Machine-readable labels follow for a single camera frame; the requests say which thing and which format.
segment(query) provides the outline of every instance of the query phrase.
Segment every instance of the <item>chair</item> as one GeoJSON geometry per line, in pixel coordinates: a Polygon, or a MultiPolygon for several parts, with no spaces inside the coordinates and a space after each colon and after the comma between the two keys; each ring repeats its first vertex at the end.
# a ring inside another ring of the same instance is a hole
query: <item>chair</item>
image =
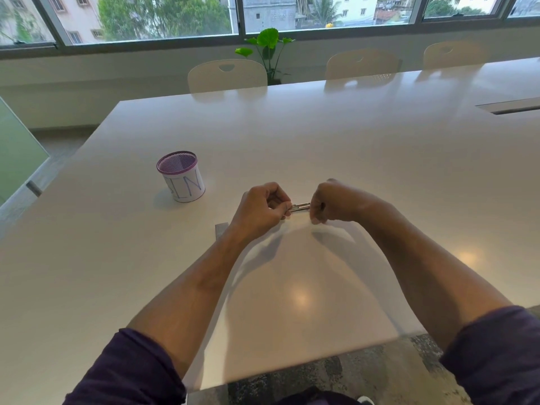
{"type": "Polygon", "coordinates": [[[187,74],[190,93],[267,86],[266,70],[248,59],[223,59],[205,62],[187,74]]]}
{"type": "Polygon", "coordinates": [[[401,60],[381,49],[355,49],[334,55],[326,64],[326,79],[356,78],[365,75],[395,74],[401,60]]]}
{"type": "Polygon", "coordinates": [[[424,69],[485,64],[488,52],[471,41],[444,41],[430,45],[424,51],[424,69]]]}

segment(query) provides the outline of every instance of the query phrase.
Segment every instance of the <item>metal clip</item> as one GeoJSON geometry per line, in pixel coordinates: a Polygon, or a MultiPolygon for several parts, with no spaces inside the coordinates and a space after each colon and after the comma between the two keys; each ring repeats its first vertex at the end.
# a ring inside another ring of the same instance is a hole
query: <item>metal clip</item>
{"type": "Polygon", "coordinates": [[[309,203],[293,204],[289,212],[301,212],[303,210],[309,210],[309,203]]]}

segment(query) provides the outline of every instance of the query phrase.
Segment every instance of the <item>hand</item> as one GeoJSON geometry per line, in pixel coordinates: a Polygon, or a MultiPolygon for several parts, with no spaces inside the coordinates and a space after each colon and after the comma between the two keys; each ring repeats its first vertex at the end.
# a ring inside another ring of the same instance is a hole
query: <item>hand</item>
{"type": "Polygon", "coordinates": [[[242,196],[230,228],[249,243],[290,216],[292,205],[289,196],[276,182],[254,186],[242,196]]]}
{"type": "Polygon", "coordinates": [[[380,203],[382,200],[371,193],[328,179],[317,187],[309,217],[314,224],[327,220],[358,221],[361,211],[380,203]]]}

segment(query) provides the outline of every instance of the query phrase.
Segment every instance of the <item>dark shirt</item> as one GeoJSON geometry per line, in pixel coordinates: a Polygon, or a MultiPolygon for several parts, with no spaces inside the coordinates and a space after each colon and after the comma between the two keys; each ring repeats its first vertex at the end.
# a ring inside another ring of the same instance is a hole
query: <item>dark shirt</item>
{"type": "MultiPolygon", "coordinates": [[[[441,358],[475,405],[540,404],[540,320],[506,307],[464,327],[441,358]]],[[[328,393],[293,395],[281,403],[344,405],[328,393]]],[[[121,329],[64,405],[169,405],[186,389],[165,350],[144,335],[121,329]]]]}

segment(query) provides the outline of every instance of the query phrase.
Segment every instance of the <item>purple rim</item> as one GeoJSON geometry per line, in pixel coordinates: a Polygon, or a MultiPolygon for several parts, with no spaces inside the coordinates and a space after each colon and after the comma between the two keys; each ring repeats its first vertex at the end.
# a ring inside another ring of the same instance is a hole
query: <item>purple rim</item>
{"type": "Polygon", "coordinates": [[[158,170],[159,173],[163,174],[163,175],[179,175],[180,173],[185,173],[187,172],[188,170],[192,170],[195,166],[197,166],[197,163],[199,163],[199,159],[197,159],[197,155],[195,155],[193,152],[190,152],[189,150],[177,150],[176,152],[171,152],[171,153],[167,153],[165,156],[163,156],[159,161],[158,163],[156,163],[156,169],[158,170]],[[195,162],[187,169],[182,169],[182,170],[179,170],[178,172],[173,172],[173,173],[170,173],[170,172],[164,172],[163,170],[159,169],[159,163],[161,163],[162,160],[168,158],[169,156],[171,155],[176,155],[178,153],[188,153],[190,155],[193,155],[195,156],[195,162]]]}

